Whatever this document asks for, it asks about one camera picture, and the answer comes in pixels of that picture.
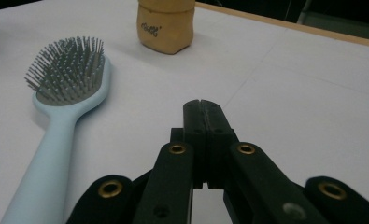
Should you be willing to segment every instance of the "gray bristle pad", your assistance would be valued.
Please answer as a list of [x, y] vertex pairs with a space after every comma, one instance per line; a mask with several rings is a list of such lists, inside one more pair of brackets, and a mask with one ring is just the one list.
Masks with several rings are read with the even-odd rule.
[[25, 79], [43, 104], [75, 104], [100, 88], [103, 53], [99, 39], [71, 37], [57, 41], [39, 52]]

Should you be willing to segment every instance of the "white tabletop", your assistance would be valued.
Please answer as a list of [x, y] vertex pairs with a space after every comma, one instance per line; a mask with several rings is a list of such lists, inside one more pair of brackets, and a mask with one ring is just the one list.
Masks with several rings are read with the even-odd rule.
[[[134, 0], [44, 0], [0, 10], [0, 220], [48, 126], [23, 77], [37, 53], [71, 36], [104, 40], [104, 103], [75, 132], [68, 217], [104, 175], [152, 168], [182, 106], [221, 105], [239, 140], [287, 177], [337, 178], [369, 200], [369, 47], [198, 7], [192, 44], [164, 55], [139, 43]], [[230, 223], [221, 190], [193, 196], [192, 223]]]

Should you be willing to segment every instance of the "light blue handle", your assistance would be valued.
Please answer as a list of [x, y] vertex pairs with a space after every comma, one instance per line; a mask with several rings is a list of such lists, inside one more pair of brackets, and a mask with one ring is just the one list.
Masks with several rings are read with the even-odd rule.
[[76, 121], [71, 114], [50, 118], [50, 126], [21, 180], [2, 223], [63, 223]]

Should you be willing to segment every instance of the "light blue hairbrush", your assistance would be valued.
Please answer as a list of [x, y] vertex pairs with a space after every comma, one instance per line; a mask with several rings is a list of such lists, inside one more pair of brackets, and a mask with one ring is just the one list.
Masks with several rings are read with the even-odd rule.
[[25, 78], [50, 124], [1, 223], [62, 224], [76, 122], [107, 96], [103, 42], [72, 37], [40, 51]]

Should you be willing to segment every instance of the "white table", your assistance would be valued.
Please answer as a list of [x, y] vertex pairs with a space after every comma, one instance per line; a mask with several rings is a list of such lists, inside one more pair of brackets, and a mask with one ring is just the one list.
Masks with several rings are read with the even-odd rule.
[[[198, 4], [192, 45], [171, 56], [139, 43], [136, 13], [134, 0], [0, 10], [0, 220], [48, 126], [23, 77], [43, 47], [78, 35], [104, 40], [113, 77], [78, 122], [66, 216], [99, 177], [152, 168], [194, 99], [221, 105], [292, 181], [327, 175], [369, 200], [368, 40]], [[194, 192], [192, 223], [230, 223], [222, 191]]]

